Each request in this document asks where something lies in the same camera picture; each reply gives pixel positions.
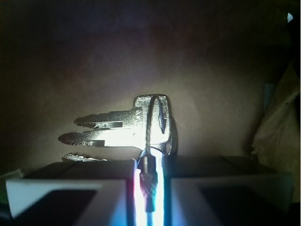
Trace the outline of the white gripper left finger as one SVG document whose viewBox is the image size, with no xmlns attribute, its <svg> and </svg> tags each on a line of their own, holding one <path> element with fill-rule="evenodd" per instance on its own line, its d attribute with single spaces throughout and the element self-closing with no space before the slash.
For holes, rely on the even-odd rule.
<svg viewBox="0 0 301 226">
<path fill-rule="evenodd" d="M 135 225 L 135 160 L 56 162 L 6 181 L 14 226 Z"/>
</svg>

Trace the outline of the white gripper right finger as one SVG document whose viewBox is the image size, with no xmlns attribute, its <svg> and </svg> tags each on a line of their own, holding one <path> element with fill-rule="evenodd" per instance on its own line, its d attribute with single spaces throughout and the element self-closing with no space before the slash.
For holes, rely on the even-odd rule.
<svg viewBox="0 0 301 226">
<path fill-rule="evenodd" d="M 286 226 L 293 176 L 246 157 L 163 158 L 164 225 Z"/>
</svg>

